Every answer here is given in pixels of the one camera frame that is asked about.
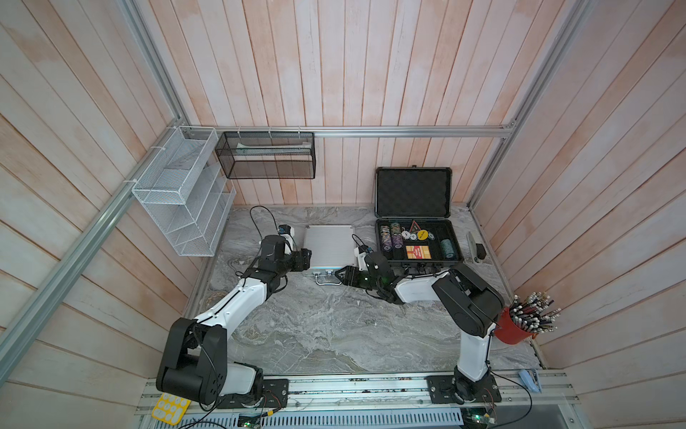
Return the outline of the silver poker set case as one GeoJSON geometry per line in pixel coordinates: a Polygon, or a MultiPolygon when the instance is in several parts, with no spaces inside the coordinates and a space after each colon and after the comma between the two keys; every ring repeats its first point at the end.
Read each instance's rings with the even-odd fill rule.
{"type": "Polygon", "coordinates": [[[352,225],[308,225],[304,247],[312,251],[310,268],[305,274],[320,286],[339,286],[335,273],[346,266],[354,266],[355,232],[352,225]]]}

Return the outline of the black poker set case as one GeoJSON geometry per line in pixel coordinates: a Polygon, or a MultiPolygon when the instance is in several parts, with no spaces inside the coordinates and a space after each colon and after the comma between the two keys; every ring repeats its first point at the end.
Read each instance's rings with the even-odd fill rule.
{"type": "Polygon", "coordinates": [[[375,233],[380,253],[392,266],[404,269],[439,270],[464,260],[451,215],[452,170],[448,167],[379,167],[374,178],[375,233]],[[403,247],[393,248],[391,223],[400,223],[403,247]],[[420,241],[417,233],[427,230],[429,238],[420,241]],[[450,239],[457,255],[444,259],[441,241],[450,239]],[[410,260],[406,246],[430,247],[429,260],[410,260]]]}

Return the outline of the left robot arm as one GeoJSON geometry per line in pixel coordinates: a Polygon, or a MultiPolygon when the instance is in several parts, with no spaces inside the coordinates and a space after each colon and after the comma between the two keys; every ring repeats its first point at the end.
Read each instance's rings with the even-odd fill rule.
{"type": "Polygon", "coordinates": [[[228,358],[228,341],[250,313],[288,284],[287,274],[310,268],[312,251],[289,235],[268,235],[238,284],[193,318],[177,319],[167,337],[156,388],[202,406],[253,407],[264,403],[264,372],[228,358]]]}

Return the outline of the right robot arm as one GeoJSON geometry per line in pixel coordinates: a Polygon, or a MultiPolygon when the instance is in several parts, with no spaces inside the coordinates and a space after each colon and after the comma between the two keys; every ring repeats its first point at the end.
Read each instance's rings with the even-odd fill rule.
{"type": "Polygon", "coordinates": [[[427,378],[432,402],[501,402],[489,365],[492,333],[505,307],[499,292],[463,263],[436,273],[400,275],[380,252],[362,258],[360,268],[341,268],[334,273],[336,278],[391,304],[438,301],[460,330],[460,351],[453,375],[427,378]]]}

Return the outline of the purple poker chip stack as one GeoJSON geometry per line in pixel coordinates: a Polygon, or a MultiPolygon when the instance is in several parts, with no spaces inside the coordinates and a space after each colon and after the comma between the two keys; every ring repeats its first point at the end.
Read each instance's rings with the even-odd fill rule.
{"type": "Polygon", "coordinates": [[[400,250],[403,247],[403,229],[400,223],[394,222],[389,225],[389,230],[391,231],[391,242],[393,248],[400,250]]]}

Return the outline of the red playing card deck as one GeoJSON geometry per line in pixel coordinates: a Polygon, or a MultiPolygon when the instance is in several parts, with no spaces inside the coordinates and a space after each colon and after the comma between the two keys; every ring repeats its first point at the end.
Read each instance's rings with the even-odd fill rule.
{"type": "Polygon", "coordinates": [[[407,258],[410,260],[429,260],[432,258],[431,250],[426,245],[406,246],[407,258]]]}

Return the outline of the grey black stapler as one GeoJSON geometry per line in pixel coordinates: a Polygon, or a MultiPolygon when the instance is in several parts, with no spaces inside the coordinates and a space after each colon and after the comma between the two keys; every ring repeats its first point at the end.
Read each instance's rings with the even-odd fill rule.
{"type": "Polygon", "coordinates": [[[488,255],[482,240],[472,232],[467,233],[466,239],[473,262],[475,262],[475,264],[482,263],[488,255]]]}

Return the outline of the black mesh basket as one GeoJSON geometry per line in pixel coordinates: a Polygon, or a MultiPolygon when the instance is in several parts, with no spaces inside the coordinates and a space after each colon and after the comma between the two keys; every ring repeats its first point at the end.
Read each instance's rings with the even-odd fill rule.
{"type": "Polygon", "coordinates": [[[230,180],[313,180],[311,132],[223,132],[215,154],[230,180]]]}

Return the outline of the red pen cup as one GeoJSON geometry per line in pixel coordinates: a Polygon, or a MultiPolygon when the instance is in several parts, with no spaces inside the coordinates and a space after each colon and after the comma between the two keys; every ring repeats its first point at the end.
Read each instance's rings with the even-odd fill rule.
{"type": "Polygon", "coordinates": [[[555,300],[544,292],[533,292],[528,297],[514,295],[513,302],[500,315],[495,337],[505,344],[516,345],[555,331],[562,309],[554,309],[554,304],[555,300]]]}

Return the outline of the yellow calculator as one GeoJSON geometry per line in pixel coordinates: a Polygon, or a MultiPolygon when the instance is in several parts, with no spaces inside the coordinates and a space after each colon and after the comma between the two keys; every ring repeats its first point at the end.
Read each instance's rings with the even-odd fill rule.
{"type": "Polygon", "coordinates": [[[163,393],[160,399],[153,407],[151,412],[152,418],[167,425],[178,425],[180,420],[185,416],[190,400],[163,393]]]}

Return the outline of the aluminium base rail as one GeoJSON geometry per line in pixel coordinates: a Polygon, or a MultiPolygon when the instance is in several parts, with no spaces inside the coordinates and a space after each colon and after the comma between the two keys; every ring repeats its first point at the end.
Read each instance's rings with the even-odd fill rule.
{"type": "Polygon", "coordinates": [[[264,377],[264,403],[203,409],[189,405],[178,425],[152,418],[162,396],[146,384],[136,428],[588,428],[566,373],[537,370],[542,393],[530,393],[517,370],[498,371],[502,401],[433,403],[430,376],[450,372],[264,377]]]}

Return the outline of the blue object on rail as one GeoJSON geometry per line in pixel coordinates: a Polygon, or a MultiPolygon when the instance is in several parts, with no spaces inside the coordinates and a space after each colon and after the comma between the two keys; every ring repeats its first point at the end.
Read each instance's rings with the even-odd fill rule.
{"type": "Polygon", "coordinates": [[[542,393],[541,382],[538,371],[533,369],[522,369],[518,373],[522,384],[530,393],[542,393]]]}

